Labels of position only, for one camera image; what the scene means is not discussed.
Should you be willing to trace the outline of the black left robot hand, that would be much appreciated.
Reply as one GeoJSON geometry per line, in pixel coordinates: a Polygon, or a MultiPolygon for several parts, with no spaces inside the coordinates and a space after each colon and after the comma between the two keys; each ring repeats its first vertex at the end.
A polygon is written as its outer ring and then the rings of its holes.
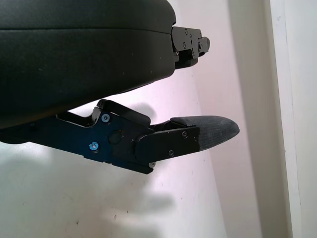
{"type": "Polygon", "coordinates": [[[32,142],[149,174],[235,137],[234,121],[148,116],[110,101],[194,66],[209,51],[166,0],[3,0],[0,140],[32,142]]]}

